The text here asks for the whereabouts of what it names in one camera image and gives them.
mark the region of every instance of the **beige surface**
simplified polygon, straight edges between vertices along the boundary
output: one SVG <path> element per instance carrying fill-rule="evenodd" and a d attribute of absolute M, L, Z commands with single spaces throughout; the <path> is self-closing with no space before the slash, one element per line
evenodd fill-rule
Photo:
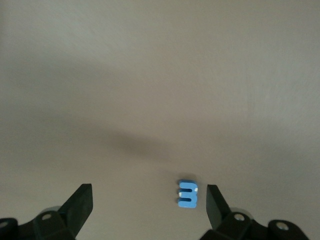
<path fill-rule="evenodd" d="M 92 183 L 78 240 L 196 240 L 217 184 L 319 239 L 319 39 L 318 0 L 0 1 L 1 217 Z"/>

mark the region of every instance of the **blue foam letter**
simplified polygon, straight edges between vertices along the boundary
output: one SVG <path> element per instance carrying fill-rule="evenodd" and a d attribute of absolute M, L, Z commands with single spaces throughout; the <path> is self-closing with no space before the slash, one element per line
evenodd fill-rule
<path fill-rule="evenodd" d="M 178 206 L 181 208 L 193 209 L 197 206 L 198 185 L 192 180 L 179 181 L 179 199 Z"/>

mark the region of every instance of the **black mechanical part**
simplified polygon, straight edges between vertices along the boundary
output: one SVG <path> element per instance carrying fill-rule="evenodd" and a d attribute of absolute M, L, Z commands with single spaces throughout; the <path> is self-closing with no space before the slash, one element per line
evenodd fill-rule
<path fill-rule="evenodd" d="M 272 220 L 265 227 L 241 212 L 232 212 L 216 185 L 208 185 L 206 212 L 212 229 L 200 240 L 309 240 L 295 224 Z"/>
<path fill-rule="evenodd" d="M 58 211 L 42 212 L 20 226 L 14 218 L 0 219 L 0 240 L 75 240 L 92 210 L 92 185 L 82 184 Z"/>

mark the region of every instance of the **small blue object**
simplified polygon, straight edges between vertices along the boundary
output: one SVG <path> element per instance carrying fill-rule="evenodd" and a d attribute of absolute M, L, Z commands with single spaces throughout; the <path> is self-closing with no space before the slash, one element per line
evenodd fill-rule
<path fill-rule="evenodd" d="M 198 185 L 192 180 L 179 181 L 179 199 L 178 206 L 180 208 L 194 209 L 197 206 Z"/>

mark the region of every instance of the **silver bolt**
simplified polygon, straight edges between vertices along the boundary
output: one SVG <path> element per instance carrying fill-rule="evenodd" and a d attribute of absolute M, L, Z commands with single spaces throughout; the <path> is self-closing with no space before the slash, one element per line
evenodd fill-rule
<path fill-rule="evenodd" d="M 284 230 L 284 231 L 288 231 L 289 230 L 289 227 L 287 224 L 285 224 L 284 222 L 281 222 L 281 221 L 278 221 L 276 223 L 276 226 L 281 229 L 281 230 Z"/>
<path fill-rule="evenodd" d="M 8 222 L 7 222 L 7 221 L 1 222 L 1 223 L 0 223 L 0 229 L 1 229 L 1 228 L 4 228 L 4 227 L 7 226 L 7 225 L 8 225 Z"/>
<path fill-rule="evenodd" d="M 244 221 L 245 217 L 239 213 L 237 213 L 236 215 L 234 215 L 234 218 L 237 219 L 238 221 Z"/>
<path fill-rule="evenodd" d="M 49 218 L 51 218 L 51 214 L 45 214 L 42 216 L 42 220 L 47 220 Z"/>

